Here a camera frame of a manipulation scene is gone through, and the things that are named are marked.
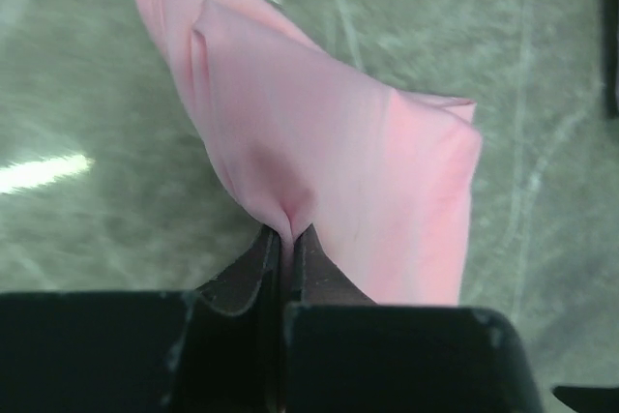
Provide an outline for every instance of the marble surface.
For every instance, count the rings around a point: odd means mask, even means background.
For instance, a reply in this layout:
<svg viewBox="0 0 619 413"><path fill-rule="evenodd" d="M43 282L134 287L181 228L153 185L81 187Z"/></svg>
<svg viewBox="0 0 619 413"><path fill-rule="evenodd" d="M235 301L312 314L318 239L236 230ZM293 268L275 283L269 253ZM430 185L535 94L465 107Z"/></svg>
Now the marble surface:
<svg viewBox="0 0 619 413"><path fill-rule="evenodd" d="M478 102L463 303L512 318L548 412L553 383L619 384L599 0L276 1L339 59ZM196 286L256 228L133 0L0 0L0 290Z"/></svg>

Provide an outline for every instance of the pink fabric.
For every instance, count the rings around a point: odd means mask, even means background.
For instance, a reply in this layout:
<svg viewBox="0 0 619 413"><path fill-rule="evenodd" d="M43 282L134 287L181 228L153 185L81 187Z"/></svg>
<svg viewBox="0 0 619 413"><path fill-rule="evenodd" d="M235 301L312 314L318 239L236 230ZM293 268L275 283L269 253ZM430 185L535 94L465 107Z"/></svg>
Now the pink fabric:
<svg viewBox="0 0 619 413"><path fill-rule="evenodd" d="M313 223L377 303L457 303L474 103L359 73L264 0L135 2L221 182L285 253Z"/></svg>

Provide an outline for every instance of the pink cloth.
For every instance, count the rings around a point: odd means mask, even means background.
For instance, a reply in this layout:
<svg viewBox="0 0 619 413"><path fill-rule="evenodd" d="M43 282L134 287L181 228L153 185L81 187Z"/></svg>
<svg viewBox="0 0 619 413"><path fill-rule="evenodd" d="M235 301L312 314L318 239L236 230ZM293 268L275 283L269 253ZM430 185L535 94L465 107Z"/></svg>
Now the pink cloth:
<svg viewBox="0 0 619 413"><path fill-rule="evenodd" d="M313 223L375 302L457 303L473 102L382 84L264 0L135 2L221 182L286 254Z"/></svg>

